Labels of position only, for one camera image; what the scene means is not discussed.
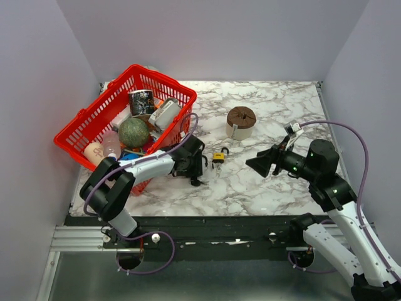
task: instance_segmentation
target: gray wall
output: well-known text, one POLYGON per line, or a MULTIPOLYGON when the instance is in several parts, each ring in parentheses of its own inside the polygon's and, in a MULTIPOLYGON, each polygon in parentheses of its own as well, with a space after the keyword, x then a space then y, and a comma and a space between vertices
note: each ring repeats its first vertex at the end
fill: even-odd
POLYGON ((53 137, 96 96, 56 1, 0 4, 0 299, 34 300, 77 164, 53 137))
MULTIPOLYGON (((324 82, 332 120, 360 131, 370 151, 364 192, 367 215, 389 252, 401 263, 401 1, 371 0, 324 82)), ((337 129, 345 164, 359 188, 363 152, 357 139, 337 129)))
POLYGON ((99 80, 322 80, 368 0, 57 0, 99 80))

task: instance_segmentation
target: white marble table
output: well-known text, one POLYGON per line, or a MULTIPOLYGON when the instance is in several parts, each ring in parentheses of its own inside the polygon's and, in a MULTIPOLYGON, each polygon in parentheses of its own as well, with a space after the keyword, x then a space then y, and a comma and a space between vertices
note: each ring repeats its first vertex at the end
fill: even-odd
MULTIPOLYGON (((219 177, 209 165, 200 178, 205 185, 193 187, 185 178, 165 176, 153 179, 141 196, 131 195, 126 208, 133 216, 238 216, 323 214, 308 193, 308 183, 282 172, 262 178, 245 165, 245 160, 281 142, 283 125, 291 120, 305 122, 326 119, 316 87, 311 82, 181 82, 194 89, 197 101, 193 112, 199 115, 195 135, 205 145, 204 154, 228 147, 230 154, 219 177), (254 110, 256 122, 252 137, 236 141, 226 135, 226 117, 235 106, 254 110)), ((310 127, 294 148, 305 155, 313 139, 330 139, 326 126, 310 127)), ((73 196, 72 216, 84 216, 78 193, 90 171, 81 168, 73 196)))

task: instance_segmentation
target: wire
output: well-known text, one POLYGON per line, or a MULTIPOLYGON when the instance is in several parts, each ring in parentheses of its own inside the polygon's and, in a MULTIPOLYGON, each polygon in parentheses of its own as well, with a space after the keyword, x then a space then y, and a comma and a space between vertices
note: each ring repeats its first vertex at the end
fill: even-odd
POLYGON ((305 123, 301 124, 300 126, 304 127, 304 126, 311 125, 311 124, 333 124, 333 125, 338 125, 340 127, 344 127, 346 129, 350 130, 351 132, 353 132, 358 137, 359 141, 361 142, 362 147, 363 147, 363 152, 365 153, 365 168, 363 170, 363 176, 362 176, 361 185, 359 187, 359 192, 358 192, 358 197, 357 197, 357 215, 358 215, 358 219, 359 219, 359 222, 361 224, 362 231, 365 233, 366 237, 368 238, 368 241, 372 245, 373 249, 376 251, 377 255, 383 261, 384 265, 386 266, 386 269, 388 271, 390 271, 390 273, 398 281, 398 283, 401 284, 400 276, 395 271, 393 271, 390 262, 388 262, 388 260, 386 259, 386 257, 384 256, 384 254, 382 253, 382 251, 380 250, 380 248, 376 244, 373 236, 370 234, 368 228, 365 226, 366 224, 365 224, 364 219, 362 217, 362 193, 363 193, 363 189, 365 188, 365 182, 366 182, 366 178, 368 176, 368 169, 369 169, 369 152, 368 152, 368 147, 366 145, 366 142, 364 141, 362 136, 354 128, 350 127, 347 124, 343 124, 341 122, 329 121, 329 120, 316 120, 316 121, 305 122, 305 123))
POLYGON ((312 273, 312 274, 330 274, 330 273, 334 273, 337 272, 336 269, 332 269, 332 270, 327 270, 327 271, 318 271, 318 270, 310 270, 307 268, 301 268, 298 265, 298 261, 296 259, 296 256, 293 252, 288 252, 288 261, 290 262, 290 264, 293 266, 294 269, 298 270, 298 271, 302 271, 302 272, 306 272, 306 273, 312 273))
MULTIPOLYGON (((190 114, 187 114, 187 115, 182 119, 181 125, 184 123, 185 119, 190 118, 190 116, 194 116, 194 117, 195 117, 195 124, 194 124, 194 126, 189 130, 189 133, 181 140, 181 142, 180 142, 179 144, 177 144, 177 145, 176 145, 175 147, 173 147, 171 150, 168 150, 167 152, 164 152, 163 154, 159 155, 158 157, 157 157, 157 156, 149 155, 149 156, 143 157, 143 158, 141 158, 141 159, 138 159, 138 160, 135 161, 135 164, 153 160, 155 157, 156 157, 156 159, 158 159, 158 158, 160 158, 160 157, 164 157, 164 156, 166 156, 166 155, 169 155, 169 154, 175 152, 177 149, 179 149, 181 146, 183 146, 183 145, 188 141, 189 137, 194 133, 194 131, 195 131, 197 125, 198 125, 198 121, 199 121, 199 118, 198 118, 198 115, 197 115, 197 114, 195 114, 195 113, 190 113, 190 114)), ((106 180, 107 180, 110 176, 116 174, 116 173, 119 172, 119 171, 122 171, 123 169, 125 169, 125 168, 127 168, 127 167, 131 167, 131 166, 133 166, 133 163, 129 163, 129 164, 120 166, 120 167, 118 167, 118 168, 112 170, 112 171, 109 172, 106 176, 104 176, 103 178, 100 179, 100 181, 95 185, 95 187, 93 187, 93 189, 91 190, 91 192, 89 193, 88 197, 86 198, 86 200, 85 200, 85 202, 84 202, 83 211, 84 211, 87 215, 90 215, 90 216, 96 216, 96 215, 97 215, 97 214, 94 214, 94 213, 91 213, 91 212, 88 211, 88 205, 89 205, 90 199, 92 198, 92 196, 94 195, 94 193, 96 192, 96 190, 97 190, 104 182, 106 182, 106 180)), ((171 256, 170 256, 169 260, 168 260, 164 265, 162 265, 160 268, 157 268, 157 269, 155 269, 155 270, 148 271, 148 272, 135 272, 135 271, 130 271, 130 270, 124 270, 122 267, 120 267, 120 264, 119 264, 119 261, 118 261, 119 257, 117 256, 117 264, 118 264, 118 266, 119 266, 119 270, 123 270, 123 271, 125 271, 125 272, 127 272, 127 273, 129 273, 129 274, 134 274, 134 275, 149 275, 149 274, 157 273, 157 272, 163 270, 165 267, 167 267, 167 266, 171 263, 171 261, 172 261, 173 258, 174 258, 174 255, 175 255, 175 245, 174 245, 174 240, 172 239, 172 237, 171 237, 168 233, 163 232, 163 231, 156 231, 156 232, 145 233, 145 234, 143 234, 143 235, 139 235, 139 236, 136 236, 136 237, 133 237, 133 238, 127 238, 127 237, 123 236, 121 233, 119 233, 119 234, 120 234, 120 236, 121 236, 121 238, 122 238, 123 240, 133 241, 133 240, 139 240, 139 239, 141 239, 141 238, 143 238, 143 237, 146 237, 146 236, 148 236, 148 235, 152 235, 152 234, 155 234, 155 233, 163 234, 163 235, 165 235, 165 236, 170 240, 171 245, 172 245, 172 252, 171 252, 171 256)))
MULTIPOLYGON (((175 147, 173 147, 171 150, 168 150, 167 152, 164 152, 163 154, 159 155, 159 158, 164 157, 164 156, 166 156, 166 155, 169 155, 169 154, 171 154, 172 152, 175 152, 177 149, 179 149, 181 146, 183 146, 183 144, 186 143, 187 140, 189 139, 189 137, 194 133, 194 131, 195 131, 197 125, 198 125, 198 120, 199 120, 197 114, 195 114, 195 113, 190 113, 190 114, 186 115, 186 116, 182 119, 181 124, 183 124, 184 121, 185 121, 185 119, 186 119, 186 118, 189 118, 190 116, 194 116, 194 117, 195 117, 195 124, 194 124, 193 128, 191 128, 191 130, 189 131, 189 133, 184 137, 184 139, 182 139, 182 141, 181 141, 179 144, 177 144, 177 145, 176 145, 175 147)), ((146 161, 154 160, 155 157, 157 158, 157 156, 150 154, 149 156, 145 156, 145 157, 143 157, 143 158, 137 159, 137 160, 135 161, 135 164, 139 164, 139 163, 143 163, 143 162, 146 162, 146 161)), ((88 211, 89 202, 90 202, 92 196, 95 194, 96 190, 98 190, 99 187, 100 187, 104 182, 106 182, 106 180, 107 180, 109 177, 111 177, 112 175, 114 175, 114 174, 116 174, 116 173, 122 171, 123 169, 126 169, 126 168, 128 168, 128 167, 131 167, 131 166, 133 166, 133 163, 125 164, 125 165, 123 165, 123 166, 120 166, 120 167, 118 167, 118 168, 112 170, 112 171, 109 172, 106 176, 104 176, 103 178, 101 178, 100 181, 95 185, 95 187, 93 187, 93 189, 92 189, 91 192, 89 193, 88 197, 86 198, 86 200, 85 200, 85 202, 84 202, 84 204, 83 204, 83 212, 85 212, 85 214, 90 215, 90 216, 97 216, 96 213, 91 213, 91 212, 88 211)))
POLYGON ((127 240, 127 241, 133 241, 133 240, 139 240, 139 239, 141 239, 143 237, 146 237, 146 236, 149 236, 149 235, 153 235, 153 234, 163 234, 164 236, 166 236, 170 240, 171 246, 172 246, 172 251, 171 251, 171 256, 170 256, 169 260, 167 260, 167 262, 165 264, 163 264, 160 268, 156 268, 156 269, 154 269, 152 271, 136 272, 136 271, 126 270, 126 269, 122 268, 120 266, 120 260, 119 260, 120 257, 119 257, 119 255, 117 255, 116 261, 117 261, 117 265, 118 265, 118 271, 125 271, 125 272, 127 272, 127 274, 132 274, 132 275, 150 275, 150 274, 154 274, 154 273, 157 273, 157 272, 163 270, 164 268, 166 268, 172 262, 172 260, 174 258, 174 255, 175 255, 175 244, 174 244, 173 238, 166 232, 163 232, 163 231, 148 232, 148 233, 145 233, 145 234, 139 235, 137 237, 133 237, 133 238, 128 238, 128 237, 124 237, 123 236, 122 239, 123 240, 127 240))

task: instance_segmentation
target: purple cable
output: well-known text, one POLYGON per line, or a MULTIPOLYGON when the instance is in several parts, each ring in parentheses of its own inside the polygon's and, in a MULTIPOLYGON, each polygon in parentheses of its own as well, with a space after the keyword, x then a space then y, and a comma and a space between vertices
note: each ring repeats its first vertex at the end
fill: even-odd
POLYGON ((300 266, 298 266, 298 262, 296 260, 296 256, 293 252, 288 252, 288 261, 290 262, 290 264, 293 266, 294 269, 298 270, 298 271, 302 271, 302 272, 306 272, 306 273, 312 273, 312 274, 330 274, 330 273, 335 273, 337 272, 336 269, 332 269, 332 270, 328 270, 328 271, 318 271, 318 270, 309 270, 306 268, 301 268, 300 266))
POLYGON ((358 137, 359 141, 361 142, 362 147, 363 147, 363 151, 365 153, 365 169, 363 170, 363 176, 362 176, 361 185, 359 187, 359 192, 358 192, 358 197, 357 197, 357 215, 358 215, 358 219, 359 219, 359 222, 360 222, 360 224, 362 226, 363 232, 365 233, 366 237, 368 238, 368 241, 372 245, 373 249, 375 249, 375 251, 376 251, 377 255, 380 257, 380 259, 383 261, 384 265, 386 266, 386 269, 388 271, 390 271, 390 273, 394 276, 394 278, 397 279, 398 283, 401 284, 401 278, 397 275, 397 273, 395 271, 392 270, 391 264, 387 261, 386 257, 382 253, 382 251, 380 251, 380 248, 375 243, 375 240, 373 239, 373 236, 370 234, 368 229, 364 226, 365 222, 364 222, 364 220, 362 218, 362 193, 363 193, 363 189, 365 187, 365 182, 366 182, 366 178, 368 176, 368 169, 369 169, 369 153, 368 153, 368 147, 367 147, 364 139, 362 138, 362 136, 354 128, 350 127, 347 124, 343 124, 341 122, 329 121, 329 120, 316 120, 316 121, 305 122, 305 123, 301 124, 300 126, 304 127, 306 125, 311 125, 311 124, 334 124, 334 125, 339 125, 340 127, 344 127, 346 129, 350 130, 351 132, 353 132, 358 137))
MULTIPOLYGON (((179 144, 177 144, 177 145, 176 145, 175 147, 173 147, 171 150, 168 150, 167 152, 164 152, 163 154, 161 154, 161 155, 159 156, 159 158, 164 157, 164 156, 166 156, 166 155, 169 155, 169 154, 171 154, 172 152, 175 152, 179 147, 181 147, 184 143, 186 143, 187 140, 189 139, 189 137, 194 133, 194 131, 195 131, 197 125, 198 125, 198 120, 199 120, 198 115, 196 115, 195 113, 190 113, 190 114, 186 115, 186 116, 182 119, 181 124, 183 124, 184 121, 185 121, 185 119, 188 118, 188 117, 190 117, 190 116, 194 116, 194 117, 195 117, 195 124, 194 124, 193 128, 191 128, 191 130, 189 131, 189 133, 184 137, 184 139, 183 139, 179 144)), ((149 156, 145 156, 145 157, 143 157, 143 158, 141 158, 141 159, 139 159, 139 160, 136 160, 136 161, 135 161, 135 164, 143 163, 143 162, 150 161, 150 160, 153 160, 153 159, 155 159, 155 156, 153 156, 152 154, 150 154, 149 156)), ((96 190, 98 190, 99 187, 100 187, 104 182, 106 182, 106 180, 107 180, 109 177, 111 177, 111 176, 114 175, 115 173, 117 173, 117 172, 119 172, 119 171, 122 171, 123 169, 128 168, 128 167, 131 167, 131 166, 133 166, 132 163, 126 164, 126 165, 124 165, 124 166, 120 166, 120 167, 114 169, 113 171, 109 172, 106 176, 104 176, 104 177, 95 185, 95 187, 91 190, 91 192, 89 193, 88 197, 86 198, 86 200, 85 200, 85 202, 84 202, 84 204, 83 204, 83 212, 85 212, 85 214, 90 215, 90 216, 97 216, 97 214, 91 213, 91 212, 88 211, 89 201, 90 201, 90 199, 92 198, 92 196, 95 194, 96 190)))
POLYGON ((117 265, 118 265, 118 270, 125 271, 125 272, 127 272, 129 274, 132 274, 132 275, 150 275, 150 274, 154 274, 154 273, 157 273, 157 272, 163 270, 164 268, 166 268, 171 263, 171 261, 174 258, 174 255, 175 255, 175 245, 174 245, 173 238, 168 233, 163 232, 163 231, 155 231, 155 232, 145 233, 145 234, 142 234, 140 236, 133 237, 133 238, 127 238, 127 237, 124 237, 124 236, 122 238, 124 240, 127 240, 127 241, 133 241, 133 240, 139 240, 139 239, 141 239, 141 238, 143 238, 145 236, 152 235, 152 234, 163 234, 171 241, 172 251, 171 251, 171 256, 170 256, 169 260, 167 260, 167 262, 164 265, 162 265, 160 268, 156 268, 155 270, 147 271, 147 272, 136 272, 136 271, 126 270, 126 269, 122 268, 120 266, 119 256, 117 255, 116 261, 117 261, 117 265))

